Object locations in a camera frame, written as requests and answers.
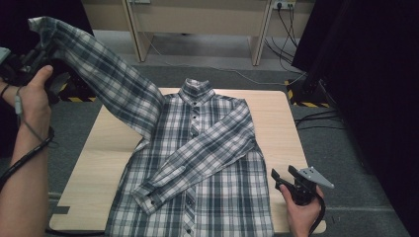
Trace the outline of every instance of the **hand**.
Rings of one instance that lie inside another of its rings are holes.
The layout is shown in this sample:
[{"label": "hand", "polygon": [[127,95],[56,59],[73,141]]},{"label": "hand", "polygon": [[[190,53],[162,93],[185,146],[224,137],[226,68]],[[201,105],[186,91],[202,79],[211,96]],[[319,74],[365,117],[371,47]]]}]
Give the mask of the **hand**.
[{"label": "hand", "polygon": [[[51,74],[51,66],[41,68],[31,82],[19,91],[24,119],[33,123],[34,126],[49,123],[50,107],[43,86]],[[6,83],[0,78],[0,89],[3,90],[5,86]],[[15,96],[18,89],[18,87],[10,86],[3,94],[3,99],[12,107],[15,107]]]},{"label": "hand", "polygon": [[[321,206],[317,198],[308,205],[297,205],[293,202],[290,191],[285,185],[280,186],[281,193],[287,204],[288,223],[295,237],[307,237],[311,225],[317,219]],[[323,198],[323,191],[317,186],[317,193]]]}]

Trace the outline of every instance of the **power outlet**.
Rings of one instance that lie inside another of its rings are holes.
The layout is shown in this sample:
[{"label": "power outlet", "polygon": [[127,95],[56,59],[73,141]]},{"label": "power outlet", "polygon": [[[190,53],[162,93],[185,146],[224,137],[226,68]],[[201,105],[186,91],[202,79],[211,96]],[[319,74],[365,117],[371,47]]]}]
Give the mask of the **power outlet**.
[{"label": "power outlet", "polygon": [[281,10],[289,10],[295,7],[295,1],[293,0],[275,0],[273,1],[273,9],[278,9],[278,3],[282,4]]}]

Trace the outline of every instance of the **forearm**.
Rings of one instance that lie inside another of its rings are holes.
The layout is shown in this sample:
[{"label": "forearm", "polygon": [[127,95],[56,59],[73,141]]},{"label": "forearm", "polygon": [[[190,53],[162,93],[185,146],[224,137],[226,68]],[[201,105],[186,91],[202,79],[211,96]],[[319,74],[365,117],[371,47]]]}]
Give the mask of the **forearm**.
[{"label": "forearm", "polygon": [[[17,88],[7,89],[3,98],[11,104]],[[42,139],[49,128],[50,109],[28,111],[23,119]],[[11,165],[41,144],[21,122]],[[39,151],[6,182],[0,194],[0,236],[43,236],[47,219],[47,148]]]}]

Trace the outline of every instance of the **black controller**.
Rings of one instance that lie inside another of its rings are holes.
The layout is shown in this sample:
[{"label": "black controller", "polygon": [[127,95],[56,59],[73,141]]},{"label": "black controller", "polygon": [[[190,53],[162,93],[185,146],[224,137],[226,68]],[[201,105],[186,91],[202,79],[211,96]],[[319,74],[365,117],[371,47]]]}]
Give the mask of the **black controller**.
[{"label": "black controller", "polygon": [[280,189],[280,185],[285,185],[297,205],[308,205],[316,197],[316,185],[323,185],[333,189],[334,186],[327,181],[313,167],[297,170],[294,166],[289,166],[289,172],[294,176],[294,184],[281,179],[280,174],[272,169],[271,176],[276,181],[275,188]]}]

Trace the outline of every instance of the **sleeve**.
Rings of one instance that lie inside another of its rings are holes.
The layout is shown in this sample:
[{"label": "sleeve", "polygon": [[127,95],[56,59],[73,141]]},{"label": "sleeve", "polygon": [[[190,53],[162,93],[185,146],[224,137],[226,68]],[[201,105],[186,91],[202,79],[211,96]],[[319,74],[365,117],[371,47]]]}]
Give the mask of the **sleeve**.
[{"label": "sleeve", "polygon": [[232,112],[179,148],[131,194],[152,214],[167,200],[245,156],[255,145],[250,111],[244,100],[237,100]]},{"label": "sleeve", "polygon": [[152,82],[77,28],[50,17],[29,19],[29,25],[42,48],[53,49],[50,57],[74,69],[115,117],[143,136],[141,146],[149,142],[164,102]]}]

